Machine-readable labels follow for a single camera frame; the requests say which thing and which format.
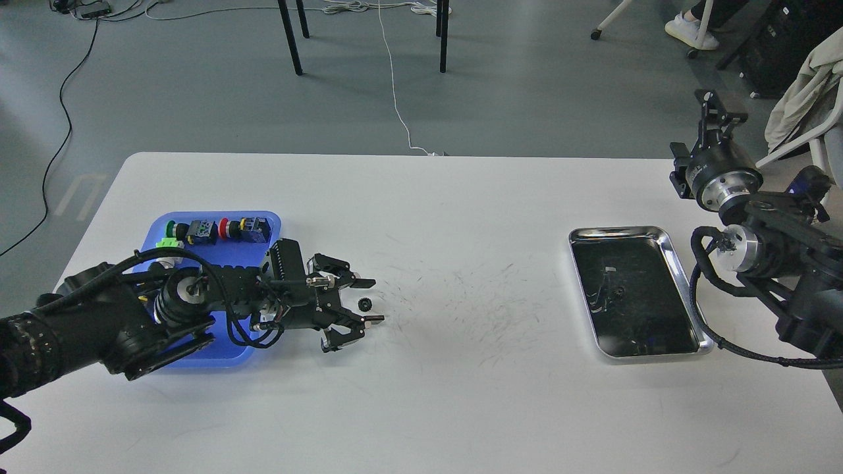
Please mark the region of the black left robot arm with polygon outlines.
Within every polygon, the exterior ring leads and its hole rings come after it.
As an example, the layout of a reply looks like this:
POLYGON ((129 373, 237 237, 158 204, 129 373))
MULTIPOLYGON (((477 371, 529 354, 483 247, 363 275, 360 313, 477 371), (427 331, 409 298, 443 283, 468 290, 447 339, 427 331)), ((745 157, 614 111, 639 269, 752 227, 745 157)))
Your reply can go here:
POLYGON ((259 266, 214 265, 166 247, 67 277, 34 308, 2 318, 2 418, 14 426, 2 451, 32 429, 9 398, 95 363, 136 380, 210 345, 218 311, 238 347, 270 348, 287 330, 313 329, 324 333, 325 353, 340 350, 383 321, 368 307, 345 308, 340 291, 374 284, 328 255, 304 263, 289 239, 277 240, 259 266))

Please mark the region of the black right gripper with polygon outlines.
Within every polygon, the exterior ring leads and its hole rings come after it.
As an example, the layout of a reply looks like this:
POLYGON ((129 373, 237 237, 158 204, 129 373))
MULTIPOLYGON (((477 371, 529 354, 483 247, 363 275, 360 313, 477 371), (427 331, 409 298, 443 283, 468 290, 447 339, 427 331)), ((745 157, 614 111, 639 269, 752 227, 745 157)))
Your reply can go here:
POLYGON ((670 143, 674 171, 669 180, 681 199, 695 199, 708 212, 720 212, 737 197, 758 192, 763 183, 755 162, 740 146, 713 146, 731 139, 749 113, 734 93, 694 90, 701 106, 693 154, 684 143, 670 143))

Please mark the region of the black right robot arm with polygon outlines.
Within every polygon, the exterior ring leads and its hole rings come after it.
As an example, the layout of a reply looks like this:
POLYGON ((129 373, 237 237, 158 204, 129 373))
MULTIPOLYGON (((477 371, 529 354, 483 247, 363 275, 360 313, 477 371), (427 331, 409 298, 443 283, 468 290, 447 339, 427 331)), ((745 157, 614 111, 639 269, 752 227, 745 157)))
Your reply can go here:
POLYGON ((771 357, 729 342, 701 315, 693 317, 720 349, 784 367, 841 368, 841 241, 814 227, 830 218, 822 199, 832 181, 822 168, 801 170, 785 192, 764 192, 755 162, 732 140, 748 119, 714 90, 693 93, 701 107, 692 148, 671 143, 670 181, 678 197, 716 213, 723 229, 702 226, 692 233, 696 265, 690 290, 705 277, 739 298, 755 298, 777 318, 780 341, 810 358, 771 357))

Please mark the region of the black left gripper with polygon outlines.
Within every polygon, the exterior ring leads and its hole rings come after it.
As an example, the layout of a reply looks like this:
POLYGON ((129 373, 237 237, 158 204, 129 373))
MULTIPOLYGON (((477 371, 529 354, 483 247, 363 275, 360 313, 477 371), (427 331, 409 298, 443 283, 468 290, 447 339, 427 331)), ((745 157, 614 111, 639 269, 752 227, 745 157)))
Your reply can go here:
POLYGON ((352 272, 349 262, 315 254, 307 264, 306 280, 261 281, 262 331, 322 330, 323 353, 364 338, 367 328, 385 321, 385 315, 359 315, 340 303, 320 303, 320 293, 344 288, 373 288, 377 281, 352 272))

